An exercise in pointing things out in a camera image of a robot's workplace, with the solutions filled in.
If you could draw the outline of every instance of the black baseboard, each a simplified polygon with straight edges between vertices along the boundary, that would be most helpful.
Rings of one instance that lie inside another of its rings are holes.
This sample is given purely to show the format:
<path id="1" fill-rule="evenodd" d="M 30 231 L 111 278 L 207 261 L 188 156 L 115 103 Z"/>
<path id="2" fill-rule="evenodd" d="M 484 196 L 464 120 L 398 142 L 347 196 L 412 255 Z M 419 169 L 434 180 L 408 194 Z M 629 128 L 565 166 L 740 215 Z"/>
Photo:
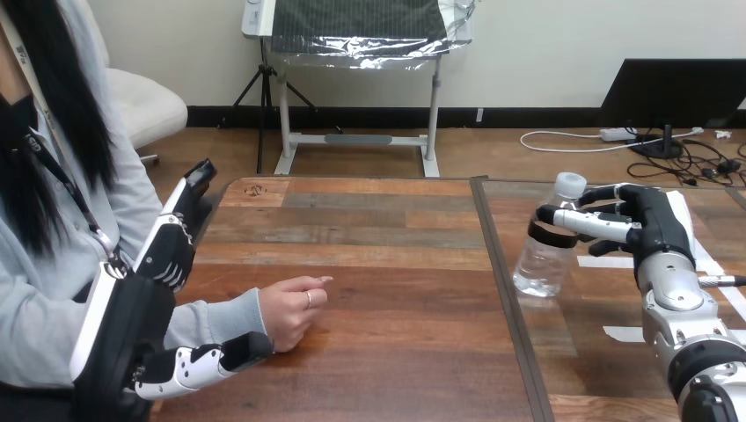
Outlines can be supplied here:
<path id="1" fill-rule="evenodd" d="M 242 105 L 230 118 L 230 106 L 191 105 L 188 127 L 217 127 L 228 117 L 229 127 L 258 127 L 260 108 Z M 438 127 L 548 128 L 596 127 L 599 108 L 486 108 L 477 122 L 476 108 L 441 108 Z M 428 127 L 428 108 L 356 108 L 319 107 L 315 113 L 307 107 L 290 107 L 293 129 L 313 128 L 387 128 L 413 129 Z M 677 122 L 680 127 L 692 127 Z M 746 128 L 746 110 L 739 110 L 727 127 Z M 267 114 L 266 128 L 280 128 L 277 107 Z"/>

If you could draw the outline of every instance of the plastic wrap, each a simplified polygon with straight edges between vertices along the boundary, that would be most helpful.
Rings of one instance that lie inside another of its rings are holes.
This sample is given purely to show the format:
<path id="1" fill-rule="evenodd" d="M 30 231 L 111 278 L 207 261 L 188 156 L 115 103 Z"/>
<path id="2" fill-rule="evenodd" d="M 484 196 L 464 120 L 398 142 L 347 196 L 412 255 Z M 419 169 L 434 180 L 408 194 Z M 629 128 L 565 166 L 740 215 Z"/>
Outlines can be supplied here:
<path id="1" fill-rule="evenodd" d="M 276 0 L 272 53 L 290 66 L 417 69 L 472 41 L 475 0 Z"/>

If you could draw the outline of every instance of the light blue cardigan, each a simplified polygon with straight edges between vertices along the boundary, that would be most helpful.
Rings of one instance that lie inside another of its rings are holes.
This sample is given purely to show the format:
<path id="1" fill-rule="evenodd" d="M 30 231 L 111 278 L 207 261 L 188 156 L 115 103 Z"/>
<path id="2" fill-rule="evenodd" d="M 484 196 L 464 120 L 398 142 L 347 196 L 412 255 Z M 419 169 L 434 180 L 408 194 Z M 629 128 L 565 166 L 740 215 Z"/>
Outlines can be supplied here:
<path id="1" fill-rule="evenodd" d="M 119 240 L 123 258 L 131 263 L 143 246 L 161 204 L 113 109 L 103 59 L 97 57 L 93 37 L 77 2 L 58 0 L 58 3 L 111 132 L 117 179 L 110 190 L 100 181 L 93 188 L 85 183 L 80 163 L 61 162 L 61 165 L 78 183 L 101 228 L 111 239 Z M 69 144 L 65 139 L 59 140 L 59 145 L 54 144 L 38 106 L 37 114 L 39 135 L 60 161 L 59 148 L 69 151 Z M 104 257 L 67 191 L 48 171 L 44 172 L 68 234 L 68 238 L 55 239 L 53 257 L 38 257 L 26 251 L 14 229 L 8 226 L 4 204 L 0 203 L 0 382 L 20 387 L 71 384 L 68 364 L 84 318 L 84 305 L 74 303 L 71 298 L 93 280 L 98 262 Z M 248 331 L 265 332 L 257 289 L 230 302 L 199 301 L 179 306 L 173 313 L 165 346 L 222 343 Z"/>

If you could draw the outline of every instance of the robotic finger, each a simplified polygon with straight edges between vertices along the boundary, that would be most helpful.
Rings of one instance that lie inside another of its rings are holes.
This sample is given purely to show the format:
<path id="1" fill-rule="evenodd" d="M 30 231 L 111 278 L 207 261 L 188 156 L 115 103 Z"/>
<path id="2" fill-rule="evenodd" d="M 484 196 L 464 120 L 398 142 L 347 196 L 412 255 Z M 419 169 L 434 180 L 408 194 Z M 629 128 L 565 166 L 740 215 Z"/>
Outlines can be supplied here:
<path id="1" fill-rule="evenodd" d="M 642 227 L 638 222 L 631 222 L 624 216 L 574 211 L 554 205 L 540 207 L 537 210 L 537 218 L 553 226 L 622 244 L 627 244 L 628 236 Z"/>
<path id="2" fill-rule="evenodd" d="M 626 186 L 642 187 L 641 185 L 634 185 L 631 183 L 618 183 L 616 185 L 594 187 L 588 189 L 580 199 L 578 199 L 578 205 L 585 206 L 599 200 L 626 200 L 626 198 L 622 198 L 622 191 L 628 189 Z"/>
<path id="3" fill-rule="evenodd" d="M 633 207 L 626 202 L 612 202 L 605 205 L 597 205 L 595 207 L 585 207 L 583 211 L 589 213 L 605 213 L 605 214 L 616 214 L 623 215 L 632 220 L 632 214 L 634 213 Z"/>
<path id="4" fill-rule="evenodd" d="M 622 244 L 611 240 L 602 240 L 601 242 L 590 245 L 588 248 L 588 254 L 590 254 L 591 257 L 602 257 L 607 253 L 616 251 L 632 253 L 628 244 Z"/>

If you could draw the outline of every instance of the black hair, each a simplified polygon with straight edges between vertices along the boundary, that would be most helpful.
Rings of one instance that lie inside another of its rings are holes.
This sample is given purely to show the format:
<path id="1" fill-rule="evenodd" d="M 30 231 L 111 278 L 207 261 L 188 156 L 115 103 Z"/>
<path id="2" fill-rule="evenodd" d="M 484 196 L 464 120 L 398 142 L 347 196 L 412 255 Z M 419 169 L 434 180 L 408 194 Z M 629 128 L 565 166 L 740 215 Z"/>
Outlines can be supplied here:
<path id="1" fill-rule="evenodd" d="M 85 181 L 91 189 L 99 179 L 104 187 L 111 187 L 115 172 L 109 131 L 57 1 L 0 1 L 18 29 L 41 92 L 83 168 Z M 33 253 L 51 253 L 52 232 L 61 232 L 62 219 L 44 170 L 22 139 L 27 127 L 18 130 L 17 122 L 14 126 L 16 130 L 6 123 L 0 126 L 0 198 L 21 243 Z"/>

